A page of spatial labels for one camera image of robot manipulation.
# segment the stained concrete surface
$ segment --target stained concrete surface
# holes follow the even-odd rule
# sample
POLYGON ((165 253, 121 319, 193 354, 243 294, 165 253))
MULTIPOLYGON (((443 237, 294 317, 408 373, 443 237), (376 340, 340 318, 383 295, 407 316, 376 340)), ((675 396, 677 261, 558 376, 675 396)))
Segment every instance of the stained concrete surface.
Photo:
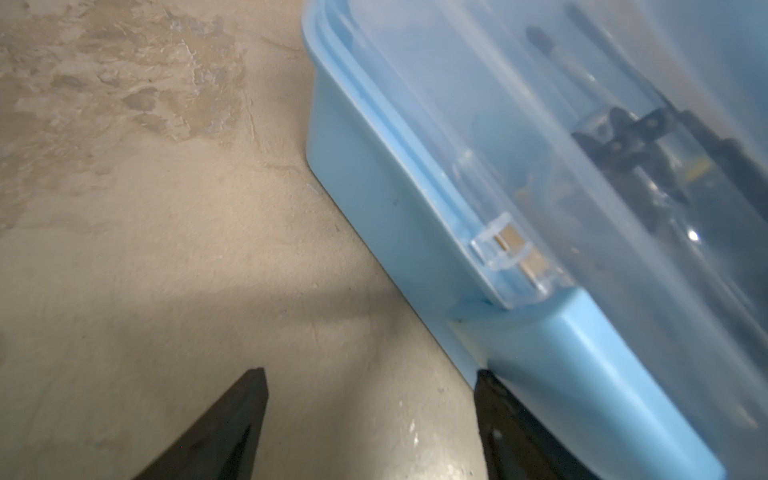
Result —
POLYGON ((130 478, 247 368, 254 478, 482 478, 306 166, 300 0, 0 2, 0 478, 130 478))

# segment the clear plastic lid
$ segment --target clear plastic lid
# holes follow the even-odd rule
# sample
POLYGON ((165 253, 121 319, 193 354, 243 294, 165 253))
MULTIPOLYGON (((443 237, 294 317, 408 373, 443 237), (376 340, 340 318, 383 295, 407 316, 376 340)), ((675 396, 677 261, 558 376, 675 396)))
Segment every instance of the clear plastic lid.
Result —
POLYGON ((583 286, 729 476, 763 478, 768 4, 329 5, 478 220, 454 240, 494 300, 583 286))

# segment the black metal part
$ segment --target black metal part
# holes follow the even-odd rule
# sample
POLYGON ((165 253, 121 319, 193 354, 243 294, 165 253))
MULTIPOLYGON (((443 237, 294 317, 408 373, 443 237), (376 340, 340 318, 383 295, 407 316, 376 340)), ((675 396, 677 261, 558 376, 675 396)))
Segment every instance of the black metal part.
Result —
POLYGON ((681 111, 678 121, 696 138, 728 180, 736 186, 757 213, 768 221, 768 178, 738 141, 720 138, 690 110, 681 111))
POLYGON ((134 480, 250 480, 269 392, 251 369, 134 480))
POLYGON ((628 172, 654 156, 649 147, 677 126, 674 113, 657 108, 640 120, 632 121, 622 108, 609 114, 614 137, 594 152, 592 161, 600 170, 628 172))
POLYGON ((475 408, 488 480, 597 480, 489 370, 475 408))
POLYGON ((646 230, 654 232, 659 207, 654 203, 646 183, 631 172, 636 167, 642 167, 659 190, 681 204, 690 203, 677 183, 667 155, 656 143, 675 128, 677 121, 667 108, 658 108, 640 120, 634 120, 623 108, 614 107, 608 113, 608 119, 614 137, 606 144, 581 132, 574 132, 572 137, 646 230))
POLYGON ((720 138, 692 111, 678 111, 672 102, 640 73, 618 50, 613 41, 575 3, 564 7, 566 16, 603 54, 640 89, 653 92, 701 144, 728 180, 741 192, 757 213, 768 221, 768 173, 742 152, 733 138, 720 138))

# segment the tool inside bin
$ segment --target tool inside bin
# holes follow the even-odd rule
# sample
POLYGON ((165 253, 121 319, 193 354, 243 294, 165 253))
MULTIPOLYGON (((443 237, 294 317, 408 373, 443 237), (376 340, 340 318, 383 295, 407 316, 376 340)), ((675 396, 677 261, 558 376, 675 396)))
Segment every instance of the tool inside bin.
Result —
POLYGON ((756 213, 753 220, 760 223, 756 227, 765 228, 766 175, 743 152, 738 140, 719 137, 692 111, 675 108, 576 4, 566 4, 563 9, 572 25, 625 78, 660 105, 642 117, 630 111, 618 100, 619 94, 603 86, 599 76, 589 72, 543 28, 529 25, 525 30, 528 41, 594 102, 593 113, 578 122, 571 136, 645 230, 704 293, 710 308, 721 319, 732 320, 727 322, 731 333, 748 339, 747 345, 756 344, 750 353, 768 369, 768 339, 764 338, 768 327, 767 266, 754 257, 755 249, 742 243, 737 232, 724 231, 731 229, 722 215, 713 214, 706 202, 697 202, 690 194, 710 187, 712 178, 719 177, 740 194, 748 210, 756 213), (674 135, 683 141, 692 137, 708 159, 701 160, 698 169, 678 171, 660 144, 674 135))

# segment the dirt stain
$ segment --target dirt stain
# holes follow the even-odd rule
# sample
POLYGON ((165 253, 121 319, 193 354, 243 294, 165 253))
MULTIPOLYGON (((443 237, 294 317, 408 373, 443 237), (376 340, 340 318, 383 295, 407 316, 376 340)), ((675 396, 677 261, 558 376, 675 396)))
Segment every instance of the dirt stain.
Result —
POLYGON ((0 18, 0 235, 40 190, 104 169, 132 131, 173 141, 227 137, 245 67, 221 17, 156 2, 96 0, 0 18))

